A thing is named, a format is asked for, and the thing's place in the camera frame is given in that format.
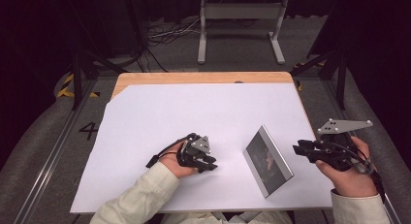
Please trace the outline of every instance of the beige sleeve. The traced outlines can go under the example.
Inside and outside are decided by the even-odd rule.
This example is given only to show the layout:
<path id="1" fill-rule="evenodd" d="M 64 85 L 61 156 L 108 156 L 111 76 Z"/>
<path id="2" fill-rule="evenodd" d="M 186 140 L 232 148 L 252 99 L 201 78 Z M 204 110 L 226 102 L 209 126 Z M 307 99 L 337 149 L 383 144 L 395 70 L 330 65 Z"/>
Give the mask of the beige sleeve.
<path id="1" fill-rule="evenodd" d="M 158 162 L 133 187 L 105 202 L 90 223 L 144 223 L 170 199 L 178 185 L 178 178 Z"/>
<path id="2" fill-rule="evenodd" d="M 332 192 L 335 223 L 390 223 L 380 195 L 367 198 L 347 198 Z"/>

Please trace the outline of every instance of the stand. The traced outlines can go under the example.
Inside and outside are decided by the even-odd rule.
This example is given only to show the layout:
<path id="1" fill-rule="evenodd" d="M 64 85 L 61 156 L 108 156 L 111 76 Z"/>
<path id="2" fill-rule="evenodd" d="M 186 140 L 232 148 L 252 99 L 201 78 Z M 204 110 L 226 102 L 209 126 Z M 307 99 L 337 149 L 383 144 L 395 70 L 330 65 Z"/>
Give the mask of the stand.
<path id="1" fill-rule="evenodd" d="M 345 88 L 345 75 L 347 70 L 347 59 L 342 51 L 328 51 L 316 58 L 306 62 L 302 66 L 290 72 L 292 77 L 295 77 L 302 72 L 310 69 L 317 63 L 327 60 L 324 67 L 319 72 L 318 76 L 320 80 L 329 80 L 332 75 L 338 70 L 337 85 L 336 85 L 336 101 L 342 110 L 344 108 L 344 88 Z"/>
<path id="2" fill-rule="evenodd" d="M 99 76 L 98 71 L 93 65 L 93 61 L 98 61 L 112 71 L 121 73 L 128 73 L 128 71 L 112 64 L 107 59 L 104 59 L 90 51 L 78 49 L 73 56 L 73 74 L 75 83 L 75 103 L 72 110 L 76 110 L 82 100 L 82 86 L 81 86 L 81 71 L 84 72 L 88 80 L 96 80 Z"/>
<path id="3" fill-rule="evenodd" d="M 287 9 L 288 0 L 282 0 L 281 3 L 268 4 L 233 4 L 233 3 L 206 3 L 202 0 L 200 11 L 201 34 L 199 45 L 199 64 L 206 63 L 206 19 L 222 19 L 222 18 L 275 18 L 275 28 L 269 32 L 269 40 L 271 41 L 272 49 L 278 64 L 284 64 L 285 59 L 282 54 L 280 45 L 278 44 L 278 34 L 280 32 L 281 23 Z"/>

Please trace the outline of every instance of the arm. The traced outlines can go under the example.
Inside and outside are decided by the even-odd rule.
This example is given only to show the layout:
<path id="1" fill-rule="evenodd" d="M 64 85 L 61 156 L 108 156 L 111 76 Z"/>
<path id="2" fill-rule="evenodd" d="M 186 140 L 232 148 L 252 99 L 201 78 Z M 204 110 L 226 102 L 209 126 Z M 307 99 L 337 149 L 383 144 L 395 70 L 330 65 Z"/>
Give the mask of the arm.
<path id="1" fill-rule="evenodd" d="M 368 157 L 368 145 L 356 137 L 352 140 Z M 322 161 L 316 165 L 335 186 L 332 191 L 335 223 L 390 223 L 371 176 L 360 174 L 354 168 L 340 172 Z"/>
<path id="2" fill-rule="evenodd" d="M 176 144 L 136 184 L 118 198 L 104 203 L 94 214 L 91 223 L 144 223 L 173 195 L 179 178 L 195 173 L 182 168 L 175 154 L 182 143 Z"/>

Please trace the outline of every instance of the finger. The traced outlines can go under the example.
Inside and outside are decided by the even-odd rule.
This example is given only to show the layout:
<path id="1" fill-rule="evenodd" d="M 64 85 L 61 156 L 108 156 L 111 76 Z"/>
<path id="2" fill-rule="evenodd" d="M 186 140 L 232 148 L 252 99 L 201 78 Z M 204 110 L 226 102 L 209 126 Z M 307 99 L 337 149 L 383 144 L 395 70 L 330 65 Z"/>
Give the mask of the finger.
<path id="1" fill-rule="evenodd" d="M 324 176 L 328 177 L 331 181 L 334 181 L 339 174 L 339 171 L 321 160 L 315 161 L 315 165 L 320 170 L 320 172 L 323 173 Z"/>
<path id="2" fill-rule="evenodd" d="M 368 144 L 366 144 L 365 142 L 363 142 L 363 140 L 352 136 L 351 140 L 353 141 L 354 145 L 357 146 L 357 148 L 365 155 L 365 157 L 369 157 L 369 147 Z"/>

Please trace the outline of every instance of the person's left hand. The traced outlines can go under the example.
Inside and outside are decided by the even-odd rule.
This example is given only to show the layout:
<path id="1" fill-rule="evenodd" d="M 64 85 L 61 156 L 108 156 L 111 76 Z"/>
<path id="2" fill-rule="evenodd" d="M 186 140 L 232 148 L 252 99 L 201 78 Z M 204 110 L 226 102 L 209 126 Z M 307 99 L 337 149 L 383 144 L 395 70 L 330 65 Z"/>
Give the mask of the person's left hand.
<path id="1" fill-rule="evenodd" d="M 354 145 L 364 153 L 365 157 L 368 158 L 368 144 L 356 137 L 351 137 L 351 139 L 353 140 Z M 362 154 L 359 153 L 359 156 L 365 160 Z M 378 194 L 377 188 L 370 175 L 360 174 L 355 168 L 340 172 L 320 160 L 317 160 L 315 164 L 318 169 L 332 181 L 338 194 L 343 197 L 364 198 Z"/>
<path id="2" fill-rule="evenodd" d="M 181 167 L 178 164 L 176 154 L 179 148 L 183 145 L 184 141 L 181 141 L 178 144 L 175 144 L 169 150 L 164 153 L 164 156 L 160 158 L 160 162 L 164 164 L 172 173 L 178 177 L 190 176 L 197 172 L 197 168 L 188 168 L 188 167 Z"/>

